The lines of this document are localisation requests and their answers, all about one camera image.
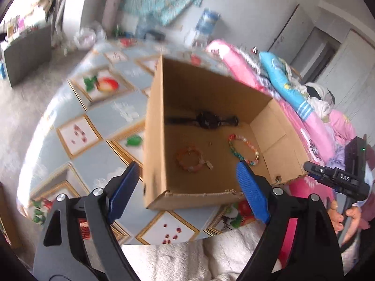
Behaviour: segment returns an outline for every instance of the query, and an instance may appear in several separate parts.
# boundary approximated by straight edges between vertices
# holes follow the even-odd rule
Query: pink beaded bracelet
[[[198,164],[195,166],[186,166],[184,162],[182,161],[183,157],[186,154],[190,155],[192,153],[195,153],[198,156]],[[177,151],[176,160],[182,169],[189,171],[189,172],[197,172],[201,170],[204,164],[206,164],[207,167],[209,167],[211,170],[213,169],[213,165],[209,161],[205,161],[203,159],[203,152],[195,146],[186,147]]]

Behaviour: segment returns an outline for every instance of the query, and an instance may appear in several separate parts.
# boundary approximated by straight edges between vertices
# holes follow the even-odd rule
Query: watch face
[[[220,119],[213,113],[203,111],[201,112],[196,119],[199,122],[199,125],[205,129],[216,129],[220,126]]]

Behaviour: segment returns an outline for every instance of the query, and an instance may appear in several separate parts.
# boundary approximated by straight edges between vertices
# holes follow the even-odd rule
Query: floor
[[[49,101],[85,54],[77,51],[65,57],[56,49],[49,63],[41,65],[13,89],[8,81],[0,80],[0,181],[23,244],[22,250],[16,253],[30,267],[42,226],[26,219],[16,209],[19,172]]]

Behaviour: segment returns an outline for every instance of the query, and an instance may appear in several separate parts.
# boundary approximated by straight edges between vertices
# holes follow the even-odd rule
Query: human hand
[[[331,219],[334,231],[336,234],[338,234],[340,231],[344,229],[344,225],[342,224],[344,217],[337,212],[337,202],[334,200],[331,203],[331,208],[328,209],[328,215]],[[350,223],[348,232],[346,233],[344,237],[344,241],[342,242],[345,244],[346,242],[349,241],[349,239],[356,234],[358,226],[359,226],[359,221],[361,220],[361,210],[357,206],[353,206],[352,208],[349,208],[346,210],[346,215],[348,217],[352,218],[352,221]]]

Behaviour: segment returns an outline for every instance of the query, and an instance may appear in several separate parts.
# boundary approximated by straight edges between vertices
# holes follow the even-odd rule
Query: white door
[[[325,85],[343,112],[367,142],[375,143],[375,49],[350,31],[317,83]]]

